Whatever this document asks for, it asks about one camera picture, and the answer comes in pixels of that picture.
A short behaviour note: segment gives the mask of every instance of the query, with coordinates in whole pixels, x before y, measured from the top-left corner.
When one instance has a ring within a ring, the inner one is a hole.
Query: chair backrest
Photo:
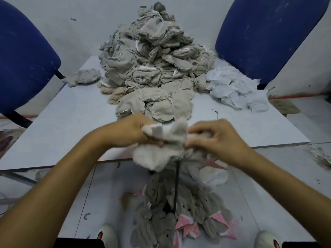
[[[251,79],[273,80],[325,14],[330,0],[235,0],[218,55]]]
[[[17,8],[0,0],[0,113],[26,104],[60,66],[59,56],[39,30]]]

